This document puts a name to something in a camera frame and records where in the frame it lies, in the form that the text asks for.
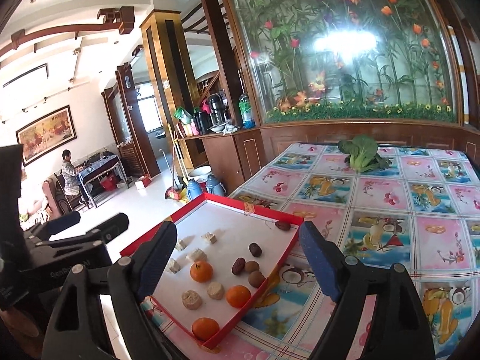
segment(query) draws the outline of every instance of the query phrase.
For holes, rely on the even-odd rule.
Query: brown round nut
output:
[[[192,290],[185,291],[181,295],[181,300],[182,300],[183,305],[188,310],[196,310],[203,303],[202,297],[197,292],[192,291]]]
[[[259,288],[263,281],[265,281],[265,276],[260,271],[255,271],[248,275],[248,282],[254,288]]]
[[[240,275],[245,268],[245,259],[243,257],[238,257],[232,266],[232,273],[234,275]]]
[[[225,289],[219,282],[213,281],[207,287],[207,294],[212,299],[220,300],[223,298],[223,294],[225,294]]]
[[[253,257],[260,257],[262,255],[262,248],[258,246],[258,244],[256,244],[255,242],[251,243],[248,246],[248,250]]]
[[[282,231],[289,231],[291,228],[290,223],[284,221],[276,221],[275,226]]]
[[[260,265],[256,261],[247,261],[245,264],[245,271],[251,274],[255,271],[260,271]]]

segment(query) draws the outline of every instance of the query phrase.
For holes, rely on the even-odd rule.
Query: picture frame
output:
[[[70,105],[54,110],[20,128],[16,131],[16,137],[17,142],[23,144],[23,166],[76,139]]]

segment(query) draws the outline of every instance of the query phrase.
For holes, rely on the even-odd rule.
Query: glass display case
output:
[[[231,0],[264,123],[457,121],[428,0]]]

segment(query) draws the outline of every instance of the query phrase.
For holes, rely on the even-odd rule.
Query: gold pillar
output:
[[[167,124],[175,131],[178,120],[173,114],[176,109],[183,107],[193,115],[194,104],[198,102],[199,97],[180,12],[153,10],[140,28],[148,73],[171,149],[172,141]],[[200,139],[180,141],[180,147],[187,169],[207,162]]]

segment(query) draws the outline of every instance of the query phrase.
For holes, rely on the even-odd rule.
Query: tray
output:
[[[279,269],[298,240],[298,226],[303,222],[300,217],[261,206],[255,206],[254,213],[249,215],[245,211],[243,202],[204,193],[167,219],[175,223],[178,238],[186,239],[188,246],[182,251],[174,250],[172,257],[181,265],[181,270],[176,274],[165,272],[162,275],[152,300],[193,340],[209,349],[220,343],[265,292],[268,278]],[[291,230],[283,232],[277,229],[274,225],[277,220],[291,223]],[[156,226],[129,245],[121,255],[132,254],[142,242],[151,239],[158,228]],[[201,239],[207,231],[216,235],[215,244],[208,245]],[[252,242],[261,246],[262,256],[251,256],[248,245]],[[213,280],[222,283],[225,291],[235,285],[244,285],[250,290],[252,296],[244,307],[231,307],[225,297],[222,300],[210,299],[206,293],[208,283],[197,283],[190,278],[191,262],[186,260],[186,256],[195,248],[207,254],[208,262],[214,268]],[[260,264],[267,277],[260,288],[249,285],[246,273],[239,276],[231,273],[238,257]],[[181,294],[187,290],[197,291],[202,297],[203,305],[199,309],[187,310],[183,306]],[[206,342],[197,340],[191,332],[192,323],[201,317],[213,318],[220,325],[220,331]]]

